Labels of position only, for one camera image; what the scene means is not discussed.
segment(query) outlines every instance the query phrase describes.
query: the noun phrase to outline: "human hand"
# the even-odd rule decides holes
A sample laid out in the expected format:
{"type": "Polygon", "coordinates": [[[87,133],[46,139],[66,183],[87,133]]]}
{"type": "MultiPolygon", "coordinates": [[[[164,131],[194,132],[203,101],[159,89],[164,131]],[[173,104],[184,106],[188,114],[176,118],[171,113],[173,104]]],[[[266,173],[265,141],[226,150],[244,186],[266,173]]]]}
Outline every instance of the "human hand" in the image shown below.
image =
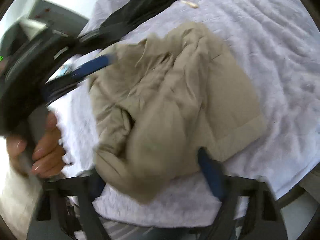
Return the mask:
{"type": "MultiPolygon", "coordinates": [[[[61,132],[57,128],[57,118],[50,112],[47,116],[46,132],[38,142],[32,159],[35,163],[31,172],[41,178],[48,178],[60,173],[65,163],[62,160],[65,150],[59,145],[61,132]]],[[[7,138],[7,152],[12,166],[21,174],[25,174],[19,164],[18,157],[27,146],[23,138],[11,135],[7,138]]]]}

